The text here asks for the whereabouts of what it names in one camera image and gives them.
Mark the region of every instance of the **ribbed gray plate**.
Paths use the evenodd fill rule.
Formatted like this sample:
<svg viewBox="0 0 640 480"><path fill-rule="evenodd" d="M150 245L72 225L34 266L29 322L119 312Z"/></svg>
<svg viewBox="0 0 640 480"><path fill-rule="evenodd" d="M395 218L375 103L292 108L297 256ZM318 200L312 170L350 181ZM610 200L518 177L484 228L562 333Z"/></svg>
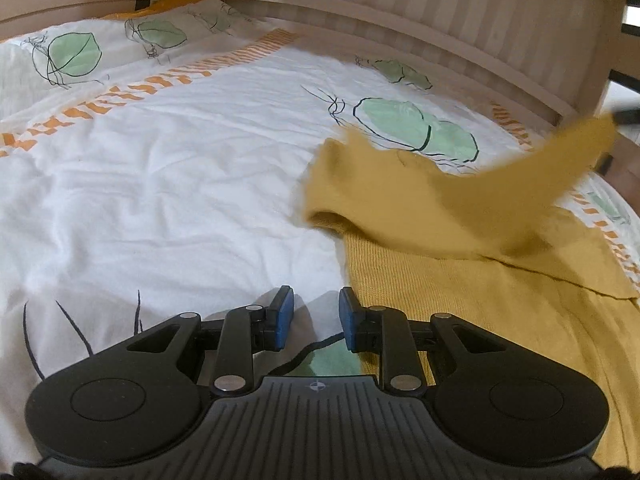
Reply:
<svg viewBox="0 0 640 480"><path fill-rule="evenodd" d="M368 376L266 377L252 394L215 402L161 456L117 468L54 459L42 467L65 480L583 480L598 471L588 458L546 468L478 458L446 437L419 400L389 396Z"/></svg>

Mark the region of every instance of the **crosshair logo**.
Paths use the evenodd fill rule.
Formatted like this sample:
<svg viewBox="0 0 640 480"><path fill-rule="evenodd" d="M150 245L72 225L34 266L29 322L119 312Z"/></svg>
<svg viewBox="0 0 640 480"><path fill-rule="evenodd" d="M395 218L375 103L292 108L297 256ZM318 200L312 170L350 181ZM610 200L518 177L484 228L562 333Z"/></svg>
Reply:
<svg viewBox="0 0 640 480"><path fill-rule="evenodd" d="M316 393L321 392L326 388L326 384L321 383L320 381L314 381L309 386L309 389L315 391Z"/></svg>

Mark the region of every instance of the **bed frame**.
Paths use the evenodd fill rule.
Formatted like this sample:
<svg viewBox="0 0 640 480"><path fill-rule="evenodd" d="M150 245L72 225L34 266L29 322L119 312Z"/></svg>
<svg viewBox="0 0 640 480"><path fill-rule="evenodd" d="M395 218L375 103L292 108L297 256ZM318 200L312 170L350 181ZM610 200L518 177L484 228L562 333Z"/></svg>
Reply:
<svg viewBox="0 0 640 480"><path fill-rule="evenodd" d="M0 39L136 0L0 0ZM547 129L593 111L623 0L228 0L284 28L447 76Z"/></svg>

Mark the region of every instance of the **yellow blanket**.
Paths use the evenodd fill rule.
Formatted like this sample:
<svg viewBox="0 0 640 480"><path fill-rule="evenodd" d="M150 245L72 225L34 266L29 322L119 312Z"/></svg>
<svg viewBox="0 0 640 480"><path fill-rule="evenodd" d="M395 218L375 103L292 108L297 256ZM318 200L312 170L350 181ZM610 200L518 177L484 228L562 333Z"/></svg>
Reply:
<svg viewBox="0 0 640 480"><path fill-rule="evenodd" d="M610 407L595 459L637 469L636 292L602 234L551 206L614 132L610 118L590 120L533 155L458 177L351 130L321 148L305 215L344 237L364 305L420 320L451 312L595 380Z"/></svg>

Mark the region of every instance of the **orange striped pattern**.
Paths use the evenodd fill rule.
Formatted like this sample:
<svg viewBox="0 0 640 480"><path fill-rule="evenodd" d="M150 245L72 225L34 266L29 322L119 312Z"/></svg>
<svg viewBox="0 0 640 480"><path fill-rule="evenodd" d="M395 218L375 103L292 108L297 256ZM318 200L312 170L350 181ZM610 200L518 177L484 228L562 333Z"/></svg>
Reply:
<svg viewBox="0 0 640 480"><path fill-rule="evenodd" d="M221 68L258 61L292 43L296 38L295 34L278 28L264 35L255 43L228 54L170 68L164 73L147 77L144 81L128 85L126 88L113 86L109 91L98 95L90 102L82 102L62 110L43 123L30 124L26 132L0 134L0 157L8 156L17 149L29 151L38 142L34 137L41 134L52 135L60 128L76 124L76 120L92 120L94 117L109 113L114 108L126 106L130 102L142 101L164 88L170 88L177 84L190 84L195 79L211 76L213 72Z"/></svg>
<svg viewBox="0 0 640 480"><path fill-rule="evenodd" d="M513 117L509 111L500 106L498 103L492 102L494 121L509 132L518 141L521 149L526 152L533 150L533 145L529 138L529 134L524 127ZM640 268L635 263L630 263L631 255L624 244L619 243L619 233L606 215L601 212L591 200L575 189L569 192L572 200L580 205L582 212L587 215L587 225L597 227L602 231L604 239L609 244L611 251L616 256L620 265L625 271L627 277L631 280L637 290L640 290Z"/></svg>

